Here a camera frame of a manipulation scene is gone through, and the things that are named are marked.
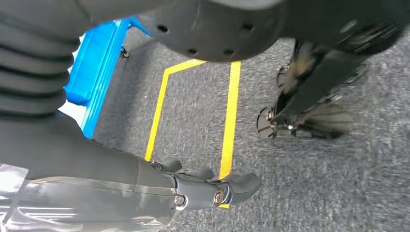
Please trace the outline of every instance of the gray carpet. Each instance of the gray carpet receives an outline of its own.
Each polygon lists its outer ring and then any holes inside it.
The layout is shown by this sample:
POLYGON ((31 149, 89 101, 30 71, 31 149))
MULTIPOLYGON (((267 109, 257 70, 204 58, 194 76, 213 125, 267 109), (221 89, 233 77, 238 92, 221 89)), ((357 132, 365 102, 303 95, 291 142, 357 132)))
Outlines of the gray carpet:
MULTIPOLYGON (((130 58, 118 61, 94 138, 143 156, 163 70, 188 59, 133 29, 125 46, 130 58)), ((258 138, 256 115, 276 99, 276 73, 292 48, 280 40, 242 62, 233 170, 255 172, 262 189, 230 210, 182 212, 164 231, 410 231, 410 34, 371 59, 365 80, 343 88, 358 123, 335 141, 258 138)), ((170 77, 155 160, 218 173, 229 69, 206 63, 170 77)))

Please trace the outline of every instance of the black mechanical leg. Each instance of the black mechanical leg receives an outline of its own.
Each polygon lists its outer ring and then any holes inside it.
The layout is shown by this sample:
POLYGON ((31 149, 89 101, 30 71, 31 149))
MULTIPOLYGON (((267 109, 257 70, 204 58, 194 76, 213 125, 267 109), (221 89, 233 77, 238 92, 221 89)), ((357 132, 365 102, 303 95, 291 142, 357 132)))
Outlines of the black mechanical leg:
POLYGON ((363 68, 366 58, 296 41, 291 63, 278 74, 281 94, 276 104, 258 116, 260 135, 273 138, 278 129, 285 128, 292 135, 303 130, 333 139, 350 131, 354 122, 335 103, 335 93, 343 83, 352 81, 353 71, 363 68))
MULTIPOLYGON (((99 23, 171 2, 0 0, 0 166, 28 170, 23 177, 27 181, 79 178, 175 190, 168 200, 151 201, 144 205, 147 211, 139 209, 154 218, 174 203, 180 210, 217 207, 254 194, 261 182, 253 174, 211 181, 211 175, 174 173, 178 165, 154 169, 141 157, 85 138, 77 123, 58 111, 65 103, 63 87, 69 81, 67 69, 73 64, 72 52, 80 44, 80 35, 99 23)), ((61 199, 56 202, 67 199, 57 195, 61 199)), ((3 201, 10 199, 19 201, 4 197, 0 205, 10 206, 3 201)))

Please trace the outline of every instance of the ventilation hole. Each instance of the ventilation hole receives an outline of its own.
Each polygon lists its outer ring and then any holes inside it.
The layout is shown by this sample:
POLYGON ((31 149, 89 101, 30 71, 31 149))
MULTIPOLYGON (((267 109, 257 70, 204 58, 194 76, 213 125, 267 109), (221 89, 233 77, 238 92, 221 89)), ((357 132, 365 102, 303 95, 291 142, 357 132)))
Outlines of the ventilation hole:
POLYGON ((164 26, 164 25, 158 25, 158 26, 157 26, 157 29, 158 29, 160 32, 163 32, 163 33, 167 33, 167 32, 168 32, 168 28, 167 28, 166 26, 164 26))
POLYGON ((223 53, 227 56, 232 56, 234 54, 234 51, 232 49, 226 49, 223 51, 223 53))
POLYGON ((253 30, 253 24, 251 23, 244 23, 241 26, 241 31, 250 32, 253 30))
POLYGON ((195 49, 191 48, 191 49, 188 49, 188 53, 190 55, 195 55, 197 53, 197 51, 195 49))

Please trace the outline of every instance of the caster wheel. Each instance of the caster wheel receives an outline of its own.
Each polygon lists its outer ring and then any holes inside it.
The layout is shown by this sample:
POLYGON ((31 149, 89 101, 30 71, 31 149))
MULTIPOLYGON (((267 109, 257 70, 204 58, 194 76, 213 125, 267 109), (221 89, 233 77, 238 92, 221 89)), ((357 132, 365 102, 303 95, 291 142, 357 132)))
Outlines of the caster wheel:
POLYGON ((123 58, 128 58, 128 57, 130 57, 130 54, 128 52, 121 52, 121 56, 123 58))
POLYGON ((274 116, 273 111, 269 108, 264 108, 258 115, 256 120, 256 128, 259 135, 264 139, 273 139, 278 135, 278 129, 270 123, 270 119, 274 116))

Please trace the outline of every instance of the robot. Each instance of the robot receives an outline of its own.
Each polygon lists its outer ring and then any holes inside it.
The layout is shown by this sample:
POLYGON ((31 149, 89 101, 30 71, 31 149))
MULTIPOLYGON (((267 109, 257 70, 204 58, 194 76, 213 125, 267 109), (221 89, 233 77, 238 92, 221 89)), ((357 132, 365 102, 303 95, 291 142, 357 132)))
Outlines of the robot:
POLYGON ((179 173, 178 161, 148 163, 104 147, 58 111, 78 37, 136 14, 167 47, 215 62, 296 38, 278 76, 281 94, 258 115, 258 131, 337 138, 352 121, 335 93, 368 57, 397 41, 410 22, 410 1, 0 0, 2 231, 155 230, 178 211, 240 203, 261 186, 254 174, 211 180, 207 170, 179 173), (69 213, 44 220, 34 209, 69 213))

